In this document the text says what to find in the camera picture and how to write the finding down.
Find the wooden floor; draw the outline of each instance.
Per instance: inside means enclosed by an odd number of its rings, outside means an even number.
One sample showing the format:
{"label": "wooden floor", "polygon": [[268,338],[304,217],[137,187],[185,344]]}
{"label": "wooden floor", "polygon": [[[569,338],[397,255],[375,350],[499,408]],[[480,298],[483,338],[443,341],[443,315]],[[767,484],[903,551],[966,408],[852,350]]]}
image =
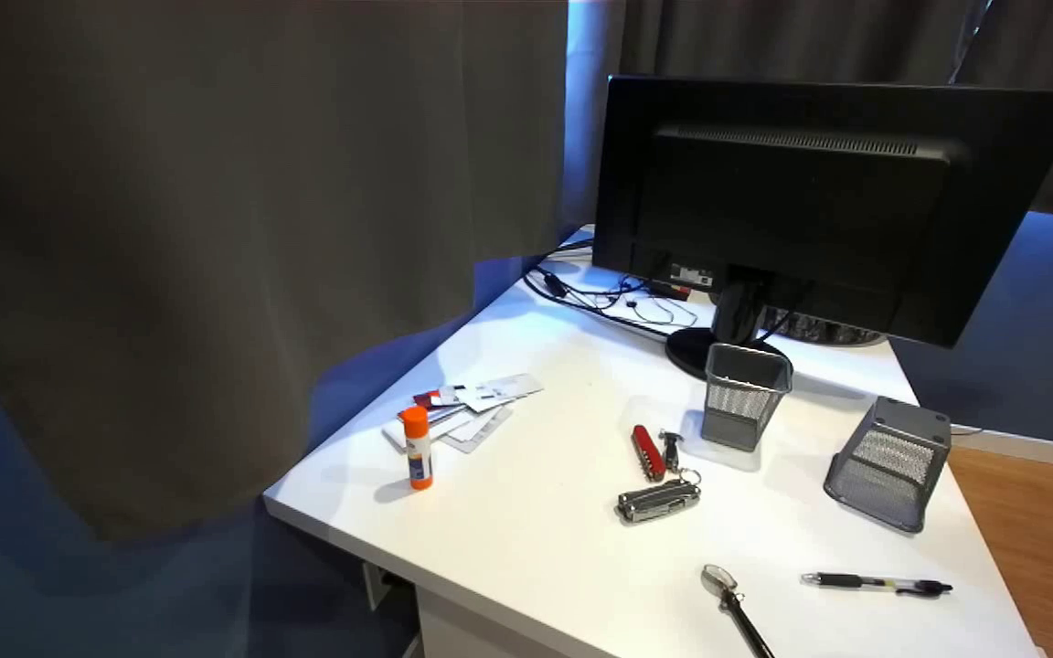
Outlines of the wooden floor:
{"label": "wooden floor", "polygon": [[1053,658],[1053,466],[953,447],[950,469],[1033,644]]}

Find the black pen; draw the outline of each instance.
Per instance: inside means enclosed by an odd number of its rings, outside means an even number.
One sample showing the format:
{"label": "black pen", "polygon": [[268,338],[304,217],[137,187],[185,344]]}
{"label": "black pen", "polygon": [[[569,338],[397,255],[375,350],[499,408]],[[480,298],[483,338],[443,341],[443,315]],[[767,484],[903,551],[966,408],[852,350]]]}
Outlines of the black pen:
{"label": "black pen", "polygon": [[939,600],[953,592],[953,584],[948,583],[861,579],[861,575],[830,575],[830,571],[804,575],[804,583],[817,589],[893,589],[894,596],[919,596],[919,600]]}

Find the blue wall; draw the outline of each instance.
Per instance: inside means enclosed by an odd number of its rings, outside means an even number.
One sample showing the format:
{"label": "blue wall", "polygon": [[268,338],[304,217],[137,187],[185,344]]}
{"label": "blue wall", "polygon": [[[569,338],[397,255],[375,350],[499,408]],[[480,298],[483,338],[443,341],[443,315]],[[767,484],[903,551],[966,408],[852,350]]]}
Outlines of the blue wall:
{"label": "blue wall", "polygon": [[894,341],[923,406],[1053,440],[1053,217],[1029,212],[953,350]]}
{"label": "blue wall", "polygon": [[[480,272],[486,305],[516,261]],[[314,440],[426,355],[430,328],[336,365],[314,393]],[[330,658],[402,656],[412,600],[362,602],[357,563],[243,505],[174,539],[109,547],[52,494],[0,412],[0,658]]]}

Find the white desk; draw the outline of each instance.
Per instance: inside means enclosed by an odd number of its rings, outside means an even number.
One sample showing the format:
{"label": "white desk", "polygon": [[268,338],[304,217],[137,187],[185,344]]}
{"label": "white desk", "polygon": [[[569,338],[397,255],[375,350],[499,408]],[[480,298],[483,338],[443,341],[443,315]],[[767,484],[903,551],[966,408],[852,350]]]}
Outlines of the white desk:
{"label": "white desk", "polygon": [[[741,583],[777,658],[1038,656],[950,471],[919,539],[822,494],[830,452],[871,395],[914,400],[893,346],[777,346],[797,379],[763,436],[760,471],[682,458],[704,478],[703,505],[622,527],[613,496],[647,486],[625,432],[633,421],[675,426],[703,406],[703,385],[657,344],[516,287],[268,489],[268,507],[408,579],[423,650],[447,658],[745,656],[699,583],[703,563]],[[546,393],[516,402],[474,452],[437,447],[436,486],[408,494],[407,458],[375,426],[443,378],[503,373],[532,373]],[[811,589],[804,571],[939,579],[953,592]]]}

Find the computer monitor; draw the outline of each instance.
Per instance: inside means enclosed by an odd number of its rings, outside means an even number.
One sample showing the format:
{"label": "computer monitor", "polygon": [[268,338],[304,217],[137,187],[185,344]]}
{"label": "computer monitor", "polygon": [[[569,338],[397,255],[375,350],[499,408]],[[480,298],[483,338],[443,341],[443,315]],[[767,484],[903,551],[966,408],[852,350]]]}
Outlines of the computer monitor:
{"label": "computer monitor", "polygon": [[713,328],[763,307],[953,344],[1053,165],[1053,90],[610,76],[593,263],[709,289]]}

